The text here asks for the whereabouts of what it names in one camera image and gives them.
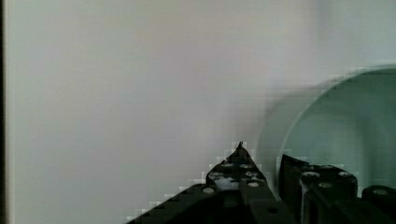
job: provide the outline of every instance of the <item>black metal bracket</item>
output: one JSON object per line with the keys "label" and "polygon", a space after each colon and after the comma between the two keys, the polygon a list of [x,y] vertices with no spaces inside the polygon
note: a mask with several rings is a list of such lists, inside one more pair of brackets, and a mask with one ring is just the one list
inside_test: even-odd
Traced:
{"label": "black metal bracket", "polygon": [[173,223],[396,223],[396,190],[365,189],[334,166],[310,165],[283,155],[277,201],[265,176],[243,148],[216,165],[205,178],[129,222]]}

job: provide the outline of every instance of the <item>curved glass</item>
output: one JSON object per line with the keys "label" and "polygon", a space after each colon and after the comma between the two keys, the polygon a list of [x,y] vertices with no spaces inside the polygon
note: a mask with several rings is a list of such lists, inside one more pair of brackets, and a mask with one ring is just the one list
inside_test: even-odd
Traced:
{"label": "curved glass", "polygon": [[355,175],[358,193],[396,187],[396,68],[350,77],[322,94],[298,118],[282,152]]}

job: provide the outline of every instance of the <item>bolt hole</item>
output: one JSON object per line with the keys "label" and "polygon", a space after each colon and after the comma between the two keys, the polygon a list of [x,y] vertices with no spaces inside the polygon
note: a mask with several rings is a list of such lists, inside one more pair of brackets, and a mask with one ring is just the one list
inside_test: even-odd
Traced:
{"label": "bolt hole", "polygon": [[213,192],[215,192],[212,188],[204,188],[203,190],[202,190],[202,192],[203,193],[207,193],[207,194],[211,194],[211,193],[213,193]]}
{"label": "bolt hole", "polygon": [[374,189],[373,193],[377,194],[377,195],[386,195],[386,194],[388,194],[388,192],[386,190],[384,190],[384,189]]}
{"label": "bolt hole", "polygon": [[250,187],[255,188],[255,187],[258,187],[258,186],[259,186],[259,183],[257,183],[257,182],[250,182],[250,183],[248,183],[248,185],[249,185]]}
{"label": "bolt hole", "polygon": [[268,208],[268,212],[271,214],[276,214],[278,212],[277,208],[270,207]]}

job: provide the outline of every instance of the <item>screw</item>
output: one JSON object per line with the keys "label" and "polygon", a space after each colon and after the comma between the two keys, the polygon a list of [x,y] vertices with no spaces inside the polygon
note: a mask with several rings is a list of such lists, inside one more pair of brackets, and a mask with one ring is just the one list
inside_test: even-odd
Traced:
{"label": "screw", "polygon": [[202,190],[203,193],[207,193],[207,194],[211,194],[213,192],[215,192],[212,188],[205,188]]}
{"label": "screw", "polygon": [[210,172],[208,177],[210,179],[220,179],[223,176],[223,173],[221,172]]}
{"label": "screw", "polygon": [[249,169],[249,168],[252,168],[253,166],[250,164],[241,164],[239,167]]}
{"label": "screw", "polygon": [[374,189],[373,193],[374,194],[378,194],[378,195],[386,195],[386,194],[388,194],[388,192],[386,190],[384,190],[384,189]]}
{"label": "screw", "polygon": [[251,187],[253,187],[253,188],[255,188],[255,187],[258,187],[258,186],[259,186],[259,183],[257,183],[257,182],[250,182],[250,183],[248,183],[248,185],[251,186]]}
{"label": "screw", "polygon": [[221,166],[230,167],[230,166],[233,166],[233,164],[232,164],[232,163],[224,163],[224,164],[222,164]]}
{"label": "screw", "polygon": [[329,189],[332,188],[332,184],[331,183],[327,183],[327,182],[320,182],[318,184],[319,187],[324,188],[324,189]]}
{"label": "screw", "polygon": [[319,178],[320,174],[318,174],[317,172],[304,172],[303,176],[310,177],[310,178]]}
{"label": "screw", "polygon": [[245,173],[245,175],[252,177],[252,176],[257,176],[258,173],[257,173],[257,172],[250,172],[250,171],[248,171],[248,172]]}
{"label": "screw", "polygon": [[350,173],[348,173],[348,172],[340,172],[340,173],[338,173],[341,177],[351,177],[352,176],[352,174],[350,174]]}

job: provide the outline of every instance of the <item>white wall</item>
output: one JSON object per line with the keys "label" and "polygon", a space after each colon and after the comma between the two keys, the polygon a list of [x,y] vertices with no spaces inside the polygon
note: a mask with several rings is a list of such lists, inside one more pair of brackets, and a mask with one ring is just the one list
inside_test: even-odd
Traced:
{"label": "white wall", "polygon": [[281,96],[394,62],[395,9],[7,1],[11,223],[124,223],[202,179],[234,143],[257,153]]}

